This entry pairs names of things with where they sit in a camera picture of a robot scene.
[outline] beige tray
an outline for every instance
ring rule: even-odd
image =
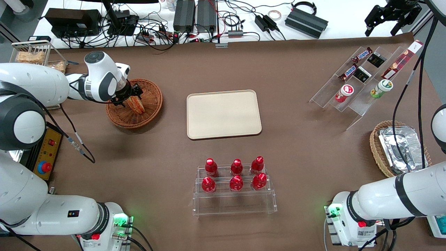
[[[253,135],[262,131],[253,90],[195,93],[187,97],[190,139]]]

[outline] metal rack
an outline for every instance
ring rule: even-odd
[[[243,164],[242,180],[243,188],[238,192],[229,189],[231,180],[231,165],[219,166],[219,176],[213,178],[216,192],[206,193],[201,188],[201,182],[206,177],[204,166],[197,168],[193,197],[193,215],[232,215],[240,213],[265,213],[277,212],[276,193],[273,182],[266,167],[263,173],[267,175],[267,184],[261,190],[254,190],[250,184],[254,176],[249,175],[250,163]]]

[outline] emergency stop button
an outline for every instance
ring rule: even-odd
[[[52,165],[51,163],[48,163],[46,161],[41,161],[38,165],[37,165],[37,171],[40,174],[46,174],[47,172],[51,171]]]

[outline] wicker basket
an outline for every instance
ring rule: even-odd
[[[108,118],[113,124],[122,128],[138,128],[152,121],[161,109],[163,96],[159,87],[152,81],[146,79],[132,79],[129,81],[133,86],[138,84],[142,89],[141,102],[144,106],[145,113],[135,114],[129,106],[115,106],[107,104],[105,110]]]
[[[381,146],[380,139],[378,138],[378,130],[389,126],[392,126],[391,120],[383,121],[375,127],[370,134],[370,148],[372,150],[373,157],[375,158],[375,162],[380,168],[381,172],[383,172],[387,177],[393,177],[396,176],[396,174],[391,170],[389,164],[387,163],[386,155]],[[405,126],[405,124],[395,121],[395,126]],[[432,162],[430,161],[430,156],[426,150],[426,146],[424,146],[424,155],[426,156],[428,166],[431,166]]]

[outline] acrylic display shelf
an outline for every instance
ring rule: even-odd
[[[242,180],[243,188],[238,192],[229,189],[231,180],[231,165],[218,167],[219,176],[213,178],[216,191],[206,193],[201,188],[203,178],[206,177],[204,166],[197,168],[197,178],[195,179],[193,197],[193,215],[228,215],[240,213],[274,213],[277,212],[276,194],[274,192],[271,177],[268,175],[266,166],[263,173],[267,175],[267,184],[261,190],[251,188],[251,181],[254,176],[249,175],[250,163],[243,164]]]
[[[372,75],[371,77],[369,77],[364,83],[353,75],[350,76],[346,82],[339,79],[339,76],[346,72],[353,65],[354,62],[351,60],[351,58],[361,54],[365,50],[366,48],[360,47],[354,54],[352,54],[351,57],[349,57],[348,60],[338,69],[338,71],[335,72],[333,76],[325,83],[325,85],[322,86],[322,88],[310,99],[310,102],[314,102],[322,108],[325,108],[328,104],[330,104],[340,112],[343,112],[348,107],[349,109],[357,113],[358,116],[353,120],[349,127],[347,127],[347,130],[356,122],[358,122],[370,109],[370,107],[377,100],[379,100],[379,98],[373,98],[370,95],[370,91],[375,88],[376,84],[383,80],[383,78],[381,77],[382,74],[405,51],[405,49],[401,46],[398,47],[398,49],[396,49],[396,51],[394,51],[393,53],[386,51],[382,47],[378,47],[376,50],[373,50],[372,48],[374,52],[387,59],[379,68],[375,67],[367,61],[370,55],[367,55],[366,58],[356,63],[357,66],[361,66],[362,68],[364,68],[364,70],[370,73]],[[396,75],[398,75],[398,73],[396,73],[390,80],[393,81]],[[339,103],[338,101],[336,101],[335,95],[344,84],[351,85],[355,91],[344,102]]]

